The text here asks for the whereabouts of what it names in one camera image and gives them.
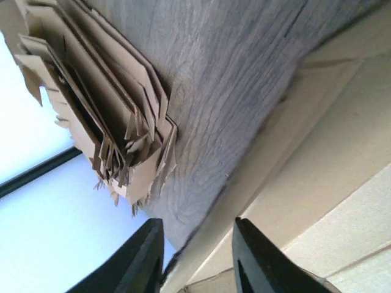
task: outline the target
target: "black plastic part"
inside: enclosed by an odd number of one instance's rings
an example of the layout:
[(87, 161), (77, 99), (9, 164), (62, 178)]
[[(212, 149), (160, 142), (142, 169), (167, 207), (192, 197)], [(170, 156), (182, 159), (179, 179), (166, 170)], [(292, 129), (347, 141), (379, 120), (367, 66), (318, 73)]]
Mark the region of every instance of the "black plastic part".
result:
[(248, 219), (236, 218), (232, 250), (238, 293), (331, 293), (293, 264)]
[(158, 293), (163, 251), (163, 221), (149, 219), (111, 258), (68, 293)]
[(35, 166), (34, 168), (31, 168), (30, 170), (27, 170), (22, 174), (0, 184), (0, 198), (30, 183), (31, 181), (68, 162), (80, 154), (81, 151), (75, 147), (72, 147)]

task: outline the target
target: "cardboard piece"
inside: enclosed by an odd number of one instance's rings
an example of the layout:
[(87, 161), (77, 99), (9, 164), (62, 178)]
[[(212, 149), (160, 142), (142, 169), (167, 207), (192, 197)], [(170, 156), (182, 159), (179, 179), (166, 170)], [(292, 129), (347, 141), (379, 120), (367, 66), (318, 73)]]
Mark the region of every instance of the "cardboard piece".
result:
[(62, 120), (68, 122), (71, 135), (75, 140), (79, 141), (78, 145), (81, 147), (81, 151), (88, 158), (92, 158), (95, 161), (100, 144), (86, 125), (79, 113), (79, 109), (77, 109), (71, 97), (59, 82), (55, 72), (39, 56), (15, 55), (15, 58), (22, 66), (35, 74), (35, 80), (39, 81), (36, 84), (46, 87), (54, 110), (61, 116)]
[(28, 32), (16, 45), (26, 85), (39, 101), (46, 87), (56, 124), (89, 158), (97, 187), (133, 206), (159, 195), (176, 166), (177, 127), (150, 63), (81, 1), (15, 2)]

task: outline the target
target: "stack of cardboard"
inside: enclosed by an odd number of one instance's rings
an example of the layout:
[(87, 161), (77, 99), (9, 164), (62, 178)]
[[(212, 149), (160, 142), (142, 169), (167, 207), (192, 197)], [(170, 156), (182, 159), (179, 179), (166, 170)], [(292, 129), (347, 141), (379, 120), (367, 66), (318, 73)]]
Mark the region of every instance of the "stack of cardboard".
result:
[(80, 0), (16, 0), (27, 27), (15, 54), (29, 91), (44, 86), (115, 202), (134, 211), (175, 168), (177, 127), (151, 64)]

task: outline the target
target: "cardboard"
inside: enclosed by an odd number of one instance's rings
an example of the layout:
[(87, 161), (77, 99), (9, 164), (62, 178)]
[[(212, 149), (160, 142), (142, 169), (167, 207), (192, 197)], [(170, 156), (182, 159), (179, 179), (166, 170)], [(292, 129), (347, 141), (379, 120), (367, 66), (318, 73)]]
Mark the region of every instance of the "cardboard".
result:
[(16, 47), (26, 85), (40, 101), (46, 87), (75, 146), (89, 158), (115, 203), (160, 194), (176, 166), (177, 127), (150, 63), (80, 1), (16, 0), (25, 31)]
[[(122, 80), (122, 84), (131, 85), (134, 83), (133, 78), (143, 86), (148, 96), (148, 101), (145, 100), (145, 96), (140, 93), (138, 89), (138, 95), (141, 95), (141, 103), (145, 112), (148, 125), (153, 123), (153, 117), (149, 113), (149, 106), (158, 120), (156, 127), (158, 131), (163, 135), (163, 158), (168, 157), (169, 148), (166, 147), (169, 142), (175, 141), (176, 130), (171, 131), (172, 128), (176, 128), (176, 125), (172, 121), (166, 122), (166, 113), (168, 99), (164, 93), (163, 88), (158, 80), (158, 77), (153, 70), (152, 66), (146, 59), (132, 47), (113, 27), (111, 27), (97, 12), (89, 10), (81, 1), (60, 1), (61, 6), (69, 12), (76, 22), (81, 25), (81, 28), (90, 36), (91, 42), (96, 43), (97, 48), (101, 48), (101, 52), (105, 51), (107, 55), (104, 56), (105, 61), (111, 65), (113, 72), (117, 72), (117, 76)], [(137, 85), (132, 85), (133, 89), (137, 89)], [(161, 111), (157, 114), (158, 106), (160, 103)], [(172, 162), (167, 163), (171, 166), (176, 166), (175, 156), (170, 156)], [(161, 159), (161, 165), (158, 168), (158, 174), (162, 171), (163, 165), (165, 165), (165, 159)]]
[(122, 101), (100, 67), (53, 8), (27, 6), (27, 11), (40, 19), (42, 23), (41, 31), (30, 31), (30, 35), (44, 34), (48, 44), (53, 47), (59, 57), (75, 66), (95, 97), (98, 107), (105, 109), (102, 111), (103, 118), (108, 121), (110, 132), (116, 137), (117, 144), (121, 145), (131, 118), (128, 105)]
[(14, 0), (0, 1), (0, 30), (12, 55), (20, 54), (18, 34), (26, 34), (27, 29)]
[(39, 56), (15, 55), (15, 58), (20, 64), (28, 68), (31, 73), (35, 74), (35, 80), (40, 81), (36, 84), (46, 87), (54, 110), (61, 116), (62, 120), (66, 120), (70, 125), (70, 132), (80, 142), (78, 145), (81, 146), (81, 151), (88, 158), (92, 158), (95, 161), (100, 144), (88, 128), (72, 98), (59, 82), (55, 72)]

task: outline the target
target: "wood grain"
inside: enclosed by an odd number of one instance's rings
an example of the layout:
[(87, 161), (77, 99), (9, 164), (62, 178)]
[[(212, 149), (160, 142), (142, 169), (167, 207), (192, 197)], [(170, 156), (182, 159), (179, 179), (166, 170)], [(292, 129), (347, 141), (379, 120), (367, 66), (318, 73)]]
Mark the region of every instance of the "wood grain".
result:
[(178, 166), (145, 210), (163, 219), (174, 246), (205, 217), (300, 59), (377, 2), (87, 1), (149, 59), (170, 95)]

